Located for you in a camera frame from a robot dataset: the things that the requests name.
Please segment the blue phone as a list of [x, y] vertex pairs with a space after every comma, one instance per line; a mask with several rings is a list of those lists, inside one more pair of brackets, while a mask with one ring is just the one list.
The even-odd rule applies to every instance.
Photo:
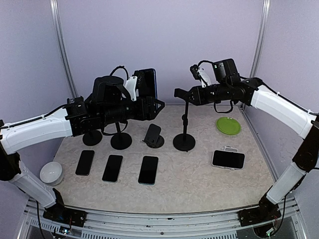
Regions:
[[133, 76], [138, 78], [136, 88], [139, 97], [158, 97], [156, 71], [154, 68], [136, 70]]

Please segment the low black stand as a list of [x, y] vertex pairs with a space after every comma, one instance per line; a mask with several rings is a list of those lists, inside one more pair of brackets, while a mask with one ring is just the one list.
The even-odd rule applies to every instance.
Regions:
[[143, 142], [150, 148], [160, 148], [164, 145], [164, 138], [161, 136], [161, 127], [151, 123]]

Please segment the black round-base stand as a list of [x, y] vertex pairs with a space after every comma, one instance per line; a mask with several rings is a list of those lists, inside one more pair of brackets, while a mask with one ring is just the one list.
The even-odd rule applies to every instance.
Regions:
[[116, 134], [111, 138], [111, 147], [116, 150], [124, 150], [131, 146], [132, 138], [128, 133], [122, 132], [120, 129], [120, 124], [115, 123]]

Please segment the white small phone stand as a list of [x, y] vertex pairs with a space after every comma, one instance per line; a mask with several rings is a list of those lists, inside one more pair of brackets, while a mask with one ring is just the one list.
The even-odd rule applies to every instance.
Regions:
[[230, 146], [224, 146], [224, 151], [238, 152], [238, 149], [230, 147]]

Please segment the phone with white edge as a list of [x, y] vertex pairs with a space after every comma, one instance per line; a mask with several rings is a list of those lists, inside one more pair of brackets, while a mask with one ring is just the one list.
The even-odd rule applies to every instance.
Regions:
[[110, 155], [102, 176], [102, 181], [116, 183], [118, 181], [123, 156]]
[[138, 183], [154, 185], [157, 175], [159, 158], [155, 156], [144, 156], [139, 173]]

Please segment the tall black phone stand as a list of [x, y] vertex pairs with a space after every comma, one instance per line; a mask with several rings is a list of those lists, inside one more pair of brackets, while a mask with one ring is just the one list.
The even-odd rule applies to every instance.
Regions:
[[70, 122], [72, 136], [83, 135], [82, 141], [86, 146], [97, 145], [102, 140], [100, 129], [100, 118], [93, 112], [90, 112], [83, 97], [67, 99], [64, 107], [67, 110], [66, 120]]

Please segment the landscape phone white case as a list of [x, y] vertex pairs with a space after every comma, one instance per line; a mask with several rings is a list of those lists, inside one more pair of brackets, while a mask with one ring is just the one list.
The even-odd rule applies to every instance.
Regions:
[[243, 153], [216, 150], [212, 156], [212, 165], [228, 169], [243, 169], [245, 155]]

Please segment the black phone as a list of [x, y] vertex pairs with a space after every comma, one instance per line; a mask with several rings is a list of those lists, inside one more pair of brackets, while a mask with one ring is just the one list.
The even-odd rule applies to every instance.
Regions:
[[93, 150], [83, 150], [81, 152], [77, 168], [75, 171], [76, 175], [88, 176], [91, 170], [92, 162], [94, 159], [95, 151]]

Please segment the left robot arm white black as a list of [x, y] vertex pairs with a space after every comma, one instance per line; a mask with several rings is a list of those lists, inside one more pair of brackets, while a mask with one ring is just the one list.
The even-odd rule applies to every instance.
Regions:
[[62, 223], [82, 222], [86, 213], [65, 206], [60, 192], [45, 185], [22, 162], [21, 149], [58, 138], [103, 133], [113, 123], [154, 120], [165, 104], [155, 87], [145, 92], [143, 70], [122, 79], [110, 74], [96, 78], [87, 97], [68, 100], [49, 113], [0, 125], [0, 179], [14, 184], [44, 208], [44, 217]]

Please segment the green plate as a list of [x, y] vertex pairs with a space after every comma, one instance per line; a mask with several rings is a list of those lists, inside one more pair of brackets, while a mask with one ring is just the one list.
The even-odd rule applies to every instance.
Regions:
[[220, 117], [216, 121], [217, 129], [227, 135], [237, 135], [241, 131], [240, 123], [231, 117]]

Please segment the white bowl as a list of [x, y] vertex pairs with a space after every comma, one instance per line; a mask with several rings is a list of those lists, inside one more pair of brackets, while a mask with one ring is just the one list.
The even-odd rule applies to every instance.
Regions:
[[63, 179], [62, 165], [58, 162], [49, 162], [45, 164], [40, 171], [40, 180], [50, 186], [56, 186]]

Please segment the right aluminium frame post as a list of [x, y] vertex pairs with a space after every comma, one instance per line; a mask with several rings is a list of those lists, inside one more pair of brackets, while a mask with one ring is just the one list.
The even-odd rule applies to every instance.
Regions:
[[257, 36], [257, 44], [255, 47], [252, 67], [250, 70], [250, 77], [255, 77], [258, 71], [260, 58], [261, 58], [262, 50], [263, 50], [263, 44], [264, 44], [265, 35], [266, 35], [267, 23], [269, 19], [270, 6], [271, 6], [270, 0], [263, 0], [261, 19], [259, 24], [258, 36]]

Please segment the aluminium frame post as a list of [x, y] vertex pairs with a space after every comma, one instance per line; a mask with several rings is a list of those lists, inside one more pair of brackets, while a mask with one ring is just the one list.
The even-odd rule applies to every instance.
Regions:
[[258, 36], [257, 36], [257, 44], [255, 47], [252, 67], [250, 70], [250, 77], [255, 77], [258, 71], [260, 58], [261, 58], [262, 50], [263, 50], [263, 44], [264, 44], [265, 35], [266, 35], [267, 23], [269, 19], [270, 6], [271, 6], [270, 0], [263, 0], [261, 19], [259, 24]]
[[62, 24], [61, 24], [60, 15], [59, 15], [58, 1], [50, 0], [49, 2], [50, 2], [50, 8], [51, 8], [51, 15], [53, 19], [53, 25], [54, 25], [55, 33], [57, 37], [58, 48], [59, 48], [64, 72], [66, 75], [67, 85], [69, 87], [72, 98], [76, 98], [78, 97], [78, 93], [77, 93], [77, 89], [72, 77], [72, 73], [71, 73], [71, 69], [70, 69], [70, 65], [69, 65], [69, 61], [67, 57], [67, 51], [65, 48]]

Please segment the front aluminium rail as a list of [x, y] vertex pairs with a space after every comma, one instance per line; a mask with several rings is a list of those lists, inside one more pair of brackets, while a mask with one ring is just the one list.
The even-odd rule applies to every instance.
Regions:
[[[44, 219], [43, 208], [39, 207], [41, 227], [47, 233], [46, 238], [52, 238], [56, 232], [56, 238], [62, 236], [66, 239], [259, 239], [253, 229], [271, 222], [242, 227], [238, 212], [254, 206], [186, 214], [119, 213], [69, 207], [86, 211], [87, 217], [83, 227], [71, 226], [70, 233], [66, 235], [59, 233], [59, 229], [67, 225]], [[38, 229], [36, 202], [33, 199], [26, 204], [14, 239], [26, 239], [31, 235], [31, 229]], [[269, 239], [310, 239], [294, 197], [286, 200], [284, 222]]]

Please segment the left aluminium frame post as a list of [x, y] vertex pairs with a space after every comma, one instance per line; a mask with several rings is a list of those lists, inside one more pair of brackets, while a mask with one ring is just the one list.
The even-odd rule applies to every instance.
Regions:
[[62, 24], [61, 24], [60, 15], [59, 15], [58, 1], [50, 0], [49, 2], [50, 2], [50, 8], [51, 8], [51, 15], [53, 19], [53, 25], [54, 25], [55, 33], [57, 37], [58, 48], [59, 48], [64, 72], [66, 75], [67, 85], [69, 87], [72, 98], [76, 98], [78, 97], [78, 93], [77, 93], [77, 89], [72, 77], [72, 73], [71, 73], [71, 69], [70, 69], [70, 65], [69, 65], [69, 61], [67, 57], [67, 51], [65, 48]]

